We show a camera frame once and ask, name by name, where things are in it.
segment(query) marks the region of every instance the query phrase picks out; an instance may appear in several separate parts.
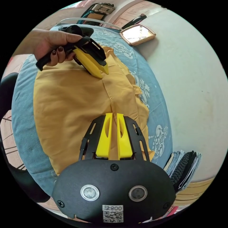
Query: bed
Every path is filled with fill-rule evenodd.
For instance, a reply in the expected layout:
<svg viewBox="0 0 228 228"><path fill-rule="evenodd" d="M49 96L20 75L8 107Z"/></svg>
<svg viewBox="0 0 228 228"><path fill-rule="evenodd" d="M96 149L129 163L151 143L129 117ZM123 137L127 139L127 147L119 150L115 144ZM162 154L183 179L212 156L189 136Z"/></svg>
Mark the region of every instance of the bed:
<svg viewBox="0 0 228 228"><path fill-rule="evenodd" d="M59 26L61 25L56 25L52 30L58 30ZM140 99L149 109L149 147L155 151L151 162L164 168L172 153L172 133L166 102L155 75L137 48L129 46L117 30L89 25L86 27L94 29L91 37L100 45L114 49L115 55L129 68L140 86ZM40 187L51 195L57 175L42 150L34 122L33 88L38 71L35 63L35 57L29 55L18 75L12 101L12 128L25 167Z"/></svg>

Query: fingernail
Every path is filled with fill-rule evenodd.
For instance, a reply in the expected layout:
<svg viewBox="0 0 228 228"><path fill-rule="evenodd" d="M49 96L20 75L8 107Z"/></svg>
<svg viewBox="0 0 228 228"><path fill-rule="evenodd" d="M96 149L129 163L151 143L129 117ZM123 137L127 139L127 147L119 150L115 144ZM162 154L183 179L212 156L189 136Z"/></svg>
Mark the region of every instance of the fingernail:
<svg viewBox="0 0 228 228"><path fill-rule="evenodd" d="M59 48L58 48L58 51L59 51L59 52L62 52L62 51L63 51L63 48L62 48L62 47L59 47Z"/></svg>

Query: sticker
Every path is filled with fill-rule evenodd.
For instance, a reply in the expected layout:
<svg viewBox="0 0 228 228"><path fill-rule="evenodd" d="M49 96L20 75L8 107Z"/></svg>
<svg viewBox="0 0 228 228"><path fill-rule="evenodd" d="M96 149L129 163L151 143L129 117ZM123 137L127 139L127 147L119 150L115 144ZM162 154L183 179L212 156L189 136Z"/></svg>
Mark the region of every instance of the sticker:
<svg viewBox="0 0 228 228"><path fill-rule="evenodd" d="M104 223L123 223L123 205L102 205Z"/></svg>

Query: screw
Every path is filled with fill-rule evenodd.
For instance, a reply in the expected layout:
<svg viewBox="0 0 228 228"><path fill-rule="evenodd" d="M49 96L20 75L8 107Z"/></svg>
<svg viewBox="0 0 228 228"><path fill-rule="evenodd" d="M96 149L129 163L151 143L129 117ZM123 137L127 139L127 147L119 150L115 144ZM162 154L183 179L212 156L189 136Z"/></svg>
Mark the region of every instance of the screw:
<svg viewBox="0 0 228 228"><path fill-rule="evenodd" d="M111 168L112 171L117 171L119 169L119 166L117 164L112 164L110 166L110 168Z"/></svg>
<svg viewBox="0 0 228 228"><path fill-rule="evenodd" d="M170 203L165 203L163 209L167 209L168 207L170 207Z"/></svg>
<svg viewBox="0 0 228 228"><path fill-rule="evenodd" d="M64 207L64 203L60 200L57 201L57 204L59 205L59 207Z"/></svg>

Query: white cable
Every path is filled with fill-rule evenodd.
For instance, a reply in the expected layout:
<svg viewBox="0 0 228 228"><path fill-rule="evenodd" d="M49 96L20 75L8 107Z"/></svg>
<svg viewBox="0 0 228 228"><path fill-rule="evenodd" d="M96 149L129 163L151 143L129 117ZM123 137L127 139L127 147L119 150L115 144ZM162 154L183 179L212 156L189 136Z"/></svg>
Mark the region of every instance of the white cable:
<svg viewBox="0 0 228 228"><path fill-rule="evenodd" d="M61 20L58 24L76 24L79 20L83 20L83 21L94 21L94 22L99 22L101 24L106 24L106 25L110 25L112 27L115 27L117 28L118 30L123 30L122 28L116 26L116 25L113 25L111 23L108 23L106 21L100 21L100 20L97 20L97 19L91 19L91 18L82 18L82 17L73 17L73 18L66 18L66 19L63 19Z"/></svg>

